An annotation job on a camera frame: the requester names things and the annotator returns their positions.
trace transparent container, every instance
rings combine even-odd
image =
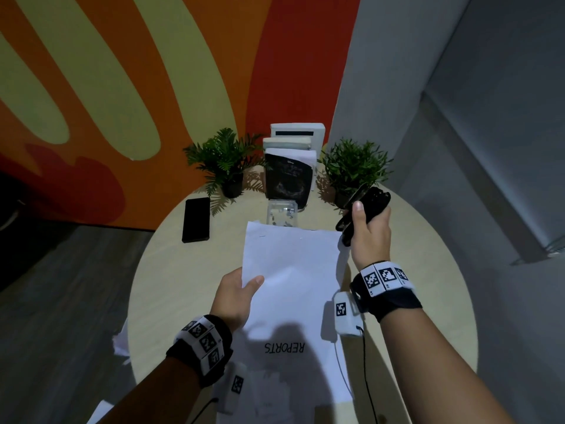
[[[267,224],[273,226],[286,226],[295,228],[298,226],[298,204],[296,201],[284,201],[282,199],[269,199],[267,207]]]

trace yellow stripe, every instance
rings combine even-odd
[[[222,76],[182,0],[133,1],[159,49],[192,140],[202,143],[223,127],[237,131]]]
[[[76,1],[16,1],[110,145],[134,160],[155,155],[159,134],[147,108]]]
[[[0,33],[0,99],[36,137],[69,140],[67,122],[47,90]]]

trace hand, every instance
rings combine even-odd
[[[390,207],[367,224],[363,203],[353,203],[353,226],[355,232],[351,239],[351,257],[360,271],[371,263],[390,260]]]
[[[210,314],[220,317],[234,333],[247,322],[251,299],[264,281],[265,277],[258,275],[242,287],[241,268],[225,274],[217,288]]]

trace wrist strap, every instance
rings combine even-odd
[[[351,282],[361,312],[370,312],[380,323],[398,308],[421,308],[414,285],[396,263],[377,262],[363,268]]]
[[[215,315],[196,317],[176,336],[167,350],[167,357],[174,357],[194,369],[200,386],[214,384],[224,374],[226,363],[233,351],[232,333],[225,322]]]

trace gray wall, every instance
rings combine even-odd
[[[565,236],[564,70],[565,0],[471,0],[426,87],[543,247]]]
[[[562,423],[565,259],[512,265],[520,255],[489,212],[482,174],[462,144],[424,99],[387,186],[431,223],[461,269],[477,322],[479,376],[518,423]]]
[[[361,0],[329,145],[374,141],[393,155],[468,0]]]

